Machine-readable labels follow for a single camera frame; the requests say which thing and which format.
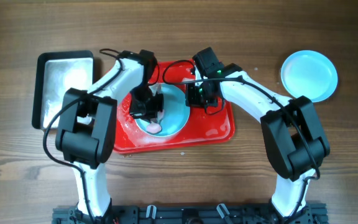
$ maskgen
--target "blue plate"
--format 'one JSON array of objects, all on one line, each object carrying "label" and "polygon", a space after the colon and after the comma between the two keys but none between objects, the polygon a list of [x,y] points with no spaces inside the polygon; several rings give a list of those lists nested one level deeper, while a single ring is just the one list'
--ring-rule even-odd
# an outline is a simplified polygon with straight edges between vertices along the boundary
[{"label": "blue plate", "polygon": [[163,83],[161,86],[164,95],[164,117],[160,122],[161,132],[150,134],[146,131],[150,123],[142,119],[136,119],[136,124],[145,133],[151,136],[168,137],[179,132],[187,123],[190,116],[190,107],[185,104],[185,94],[176,86]]},{"label": "blue plate", "polygon": [[338,75],[327,57],[312,50],[302,50],[285,60],[281,80],[293,97],[306,96],[312,102],[320,102],[334,93]]}]

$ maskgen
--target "light blue plate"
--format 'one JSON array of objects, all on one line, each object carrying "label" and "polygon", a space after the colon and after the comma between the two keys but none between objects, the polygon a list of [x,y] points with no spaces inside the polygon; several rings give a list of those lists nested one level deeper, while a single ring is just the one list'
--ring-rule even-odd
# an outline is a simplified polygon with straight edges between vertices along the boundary
[{"label": "light blue plate", "polygon": [[293,97],[305,96],[312,102],[320,102],[334,93],[338,75],[327,57],[312,50],[302,50],[285,60],[281,80]]},{"label": "light blue plate", "polygon": [[163,83],[161,86],[164,95],[164,117],[160,122],[161,132],[150,134],[146,131],[150,123],[136,119],[136,124],[145,133],[151,136],[167,137],[179,132],[187,123],[190,116],[190,107],[185,104],[185,94],[176,86]]}]

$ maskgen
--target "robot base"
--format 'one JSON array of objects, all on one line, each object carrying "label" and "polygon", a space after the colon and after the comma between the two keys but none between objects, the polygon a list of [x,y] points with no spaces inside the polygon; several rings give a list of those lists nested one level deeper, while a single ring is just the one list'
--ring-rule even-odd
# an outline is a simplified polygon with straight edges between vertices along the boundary
[{"label": "robot base", "polygon": [[[214,206],[155,207],[110,206],[105,217],[96,217],[97,224],[265,224],[282,223],[269,203],[227,206],[229,215],[221,218]],[[306,203],[305,212],[290,224],[327,224],[326,204]],[[52,224],[88,224],[89,217],[76,207],[53,209]]]}]

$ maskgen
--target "red tray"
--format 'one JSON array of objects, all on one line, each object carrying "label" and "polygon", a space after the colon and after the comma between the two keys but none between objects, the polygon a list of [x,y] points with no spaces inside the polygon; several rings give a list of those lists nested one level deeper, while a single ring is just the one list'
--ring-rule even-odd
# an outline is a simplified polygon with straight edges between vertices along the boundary
[{"label": "red tray", "polygon": [[[162,72],[171,62],[159,63],[162,82]],[[191,65],[181,63],[169,68],[166,80],[181,82],[184,78],[194,79],[190,73]],[[154,71],[151,83],[157,78],[157,69]],[[183,92],[185,85],[178,85]],[[208,113],[220,110],[222,101],[217,108],[209,108]],[[117,107],[116,142],[114,152],[119,154],[132,154],[138,152],[173,149],[178,147],[198,146],[202,144],[220,143],[230,140],[234,135],[234,118],[230,103],[226,102],[224,109],[215,114],[207,115],[202,108],[190,108],[190,117],[185,127],[176,135],[169,137],[155,137],[143,132],[129,115],[131,95],[128,94]]]}]

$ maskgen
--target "wood grain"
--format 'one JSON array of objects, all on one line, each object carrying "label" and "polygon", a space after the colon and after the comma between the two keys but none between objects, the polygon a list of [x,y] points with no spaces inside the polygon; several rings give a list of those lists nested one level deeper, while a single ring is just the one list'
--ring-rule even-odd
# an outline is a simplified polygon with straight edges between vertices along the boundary
[{"label": "wood grain", "polygon": [[[278,71],[292,52],[317,50],[333,61],[339,86],[316,104],[331,155],[307,198],[327,203],[331,223],[358,223],[358,1],[345,0],[0,0],[0,223],[50,223],[52,208],[77,202],[71,170],[47,159],[42,132],[30,125],[41,53],[90,49],[106,71],[113,61],[97,53],[103,47],[147,49],[164,61],[208,46],[283,95]],[[260,125],[236,106],[234,116],[236,134],[225,144],[113,154],[113,203],[267,202],[276,174]]]}]

